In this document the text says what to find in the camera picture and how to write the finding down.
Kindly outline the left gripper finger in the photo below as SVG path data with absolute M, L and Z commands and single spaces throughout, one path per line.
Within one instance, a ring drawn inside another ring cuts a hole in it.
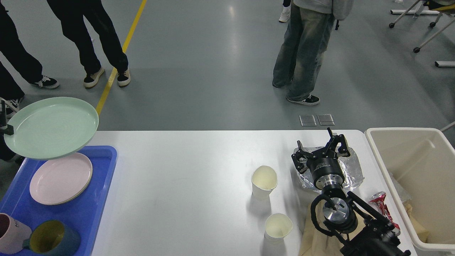
M 0 112 L 0 133 L 1 134 L 7 134 L 7 135 L 13 135 L 14 134 L 14 128 L 13 126 L 9 125 L 7 123 L 7 117 L 6 117 L 6 107 L 5 107 L 5 101 L 1 100 L 1 112 Z

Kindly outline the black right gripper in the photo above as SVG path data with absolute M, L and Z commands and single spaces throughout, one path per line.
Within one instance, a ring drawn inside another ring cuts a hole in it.
M 314 159 L 314 155 L 303 150 L 302 143 L 297 141 L 298 149 L 291 155 L 296 170 L 304 174 L 310 170 L 313 185 L 319 190 L 330 188 L 342 189 L 345 177 L 338 162 L 339 157 L 350 157 L 348 144 L 343 134 L 336 135 L 327 128 L 330 139 L 323 148 L 324 158 Z

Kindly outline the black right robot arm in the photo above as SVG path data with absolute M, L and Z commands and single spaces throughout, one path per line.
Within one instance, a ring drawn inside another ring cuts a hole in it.
M 344 256 L 411 255 L 398 247 L 400 233 L 393 222 L 353 192 L 343 191 L 346 177 L 338 159 L 350 156 L 348 144 L 343 134 L 336 135 L 330 128 L 328 133 L 325 147 L 307 152 L 297 141 L 297 150 L 291 155 L 296 170 L 300 174 L 309 171 L 312 184 L 321 191 L 309 207 L 315 229 L 336 237 Z

